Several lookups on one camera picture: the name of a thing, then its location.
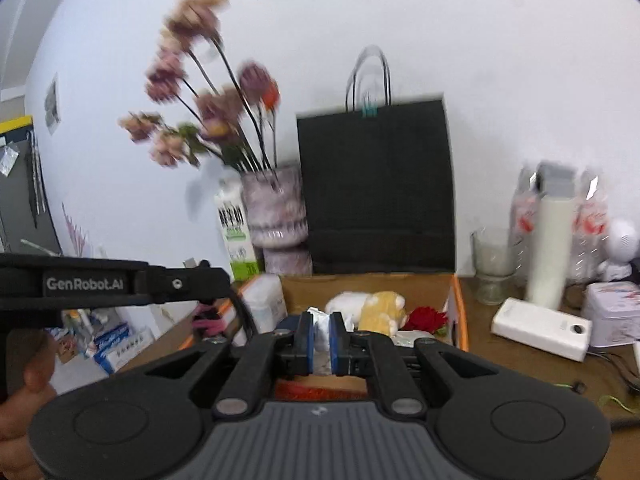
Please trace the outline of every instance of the white and green carton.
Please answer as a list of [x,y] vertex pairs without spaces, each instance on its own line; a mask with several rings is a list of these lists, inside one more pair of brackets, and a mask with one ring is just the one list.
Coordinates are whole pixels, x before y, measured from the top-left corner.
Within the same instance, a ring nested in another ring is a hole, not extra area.
[[215,197],[220,229],[235,280],[247,280],[260,274],[258,258],[251,244],[249,227],[246,223],[246,210],[242,203],[241,192],[240,180],[228,178],[220,181],[220,191]]

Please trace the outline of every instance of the bag handle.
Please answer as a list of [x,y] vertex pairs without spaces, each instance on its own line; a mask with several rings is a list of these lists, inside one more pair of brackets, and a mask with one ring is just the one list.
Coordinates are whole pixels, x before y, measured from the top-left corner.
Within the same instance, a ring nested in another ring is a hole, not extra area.
[[349,79],[347,81],[347,91],[344,96],[344,110],[349,111],[349,92],[351,91],[351,109],[356,109],[356,82],[358,79],[358,72],[360,71],[363,63],[369,59],[369,57],[377,56],[382,64],[382,73],[385,83],[385,106],[391,104],[391,73],[389,72],[389,65],[386,62],[385,53],[377,45],[366,46],[358,56],[356,65],[351,71]]

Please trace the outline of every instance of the ceiling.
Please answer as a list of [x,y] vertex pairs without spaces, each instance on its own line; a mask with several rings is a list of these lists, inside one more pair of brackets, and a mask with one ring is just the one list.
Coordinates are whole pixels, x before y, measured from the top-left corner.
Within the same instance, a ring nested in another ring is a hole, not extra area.
[[0,102],[24,95],[40,41],[60,1],[0,1]]

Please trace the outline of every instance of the glass cup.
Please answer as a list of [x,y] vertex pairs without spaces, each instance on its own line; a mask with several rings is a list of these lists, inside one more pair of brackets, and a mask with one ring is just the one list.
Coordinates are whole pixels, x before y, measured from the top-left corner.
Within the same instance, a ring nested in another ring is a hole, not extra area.
[[507,280],[516,270],[517,244],[508,229],[484,227],[471,235],[478,278],[476,298],[487,305],[502,304],[508,297]]

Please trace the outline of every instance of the clear bottle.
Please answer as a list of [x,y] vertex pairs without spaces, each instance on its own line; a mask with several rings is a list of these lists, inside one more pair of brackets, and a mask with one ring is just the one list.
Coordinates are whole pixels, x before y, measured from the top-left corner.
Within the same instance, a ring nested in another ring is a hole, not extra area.
[[597,277],[598,266],[604,260],[602,241],[609,219],[607,201],[602,173],[593,168],[584,170],[578,186],[578,210],[567,276],[572,283],[587,283]]
[[527,283],[537,210],[536,169],[533,164],[527,163],[520,170],[518,186],[511,201],[511,240],[515,245],[516,258],[514,279],[518,286]]

